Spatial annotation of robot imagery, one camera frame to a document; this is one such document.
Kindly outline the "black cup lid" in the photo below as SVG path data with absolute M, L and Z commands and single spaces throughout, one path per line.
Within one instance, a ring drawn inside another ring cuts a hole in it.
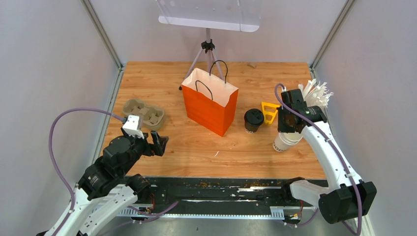
M 249 109 L 244 114 L 244 120 L 251 125 L 261 125 L 264 123 L 264 114 L 259 109 Z

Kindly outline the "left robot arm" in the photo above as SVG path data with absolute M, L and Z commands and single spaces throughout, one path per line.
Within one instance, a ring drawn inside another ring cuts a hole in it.
M 153 142 L 126 132 L 114 138 L 103 155 L 78 181 L 74 199 L 57 223 L 40 236 L 95 236 L 126 207 L 150 199 L 150 183 L 142 175 L 124 177 L 141 156 L 163 156 L 169 138 L 151 131 Z

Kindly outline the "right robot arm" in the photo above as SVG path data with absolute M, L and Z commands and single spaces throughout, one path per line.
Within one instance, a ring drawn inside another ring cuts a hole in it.
M 278 134 L 273 147 L 283 152 L 305 139 L 322 166 L 327 187 L 302 177 L 288 180 L 281 191 L 287 205 L 301 200 L 317 207 L 330 224 L 366 216 L 376 197 L 373 182 L 365 182 L 349 164 L 333 139 L 328 119 L 318 106 L 308 106 L 299 89 L 280 93 Z

